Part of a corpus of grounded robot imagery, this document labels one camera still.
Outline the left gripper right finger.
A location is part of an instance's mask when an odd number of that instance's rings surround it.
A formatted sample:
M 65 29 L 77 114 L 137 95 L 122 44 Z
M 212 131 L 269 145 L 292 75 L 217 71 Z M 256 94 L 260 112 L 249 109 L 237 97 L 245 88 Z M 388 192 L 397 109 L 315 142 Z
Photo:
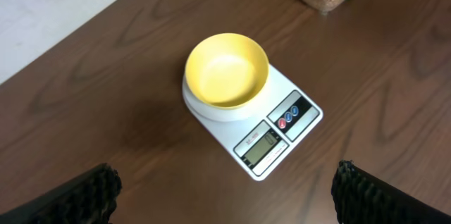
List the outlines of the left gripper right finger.
M 339 223 L 441 224 L 450 216 L 341 160 L 331 195 Z

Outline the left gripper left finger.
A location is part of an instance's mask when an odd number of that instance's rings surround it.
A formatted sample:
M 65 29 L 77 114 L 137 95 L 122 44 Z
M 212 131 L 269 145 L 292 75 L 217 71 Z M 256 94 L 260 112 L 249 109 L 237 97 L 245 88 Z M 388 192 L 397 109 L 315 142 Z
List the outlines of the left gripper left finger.
M 1 214 L 1 224 L 109 224 L 122 190 L 118 171 L 102 163 Z

